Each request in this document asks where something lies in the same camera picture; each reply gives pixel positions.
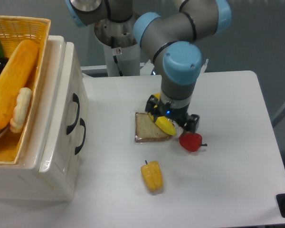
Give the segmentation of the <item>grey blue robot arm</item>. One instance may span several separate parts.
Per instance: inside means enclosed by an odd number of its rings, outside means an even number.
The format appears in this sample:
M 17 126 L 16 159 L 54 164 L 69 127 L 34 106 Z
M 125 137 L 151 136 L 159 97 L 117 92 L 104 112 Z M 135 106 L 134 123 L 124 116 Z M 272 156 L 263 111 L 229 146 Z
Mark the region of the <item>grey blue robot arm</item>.
M 185 133 L 196 132 L 199 116 L 188 114 L 188 107 L 202 56 L 194 43 L 229 27 L 227 1 L 177 0 L 177 14 L 166 19 L 155 12 L 137 15 L 131 0 L 68 0 L 66 5 L 77 26 L 94 26 L 109 76 L 138 74 L 145 52 L 162 79 L 159 98 L 151 95 L 145 107 L 154 122 L 164 116 Z

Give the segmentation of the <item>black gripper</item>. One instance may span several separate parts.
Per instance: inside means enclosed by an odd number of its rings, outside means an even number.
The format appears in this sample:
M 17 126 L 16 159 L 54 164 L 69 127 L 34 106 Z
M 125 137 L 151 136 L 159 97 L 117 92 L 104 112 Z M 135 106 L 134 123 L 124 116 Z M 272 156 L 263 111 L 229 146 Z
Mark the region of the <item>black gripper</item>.
M 169 100 L 166 97 L 160 98 L 160 95 L 151 95 L 147 100 L 145 111 L 152 114 L 153 122 L 156 122 L 160 116 L 174 121 L 183 129 L 182 135 L 185 135 L 197 130 L 200 119 L 197 114 L 188 114 L 189 105 L 189 99 Z

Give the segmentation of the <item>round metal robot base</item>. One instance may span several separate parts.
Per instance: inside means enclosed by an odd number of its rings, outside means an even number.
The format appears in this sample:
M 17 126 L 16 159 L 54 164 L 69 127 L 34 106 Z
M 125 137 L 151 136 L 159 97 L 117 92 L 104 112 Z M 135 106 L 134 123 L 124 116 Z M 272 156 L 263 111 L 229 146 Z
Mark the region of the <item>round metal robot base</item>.
M 137 76 L 140 74 L 141 49 L 133 35 L 135 18 L 116 23 L 109 19 L 94 25 L 94 33 L 103 47 L 107 74 Z

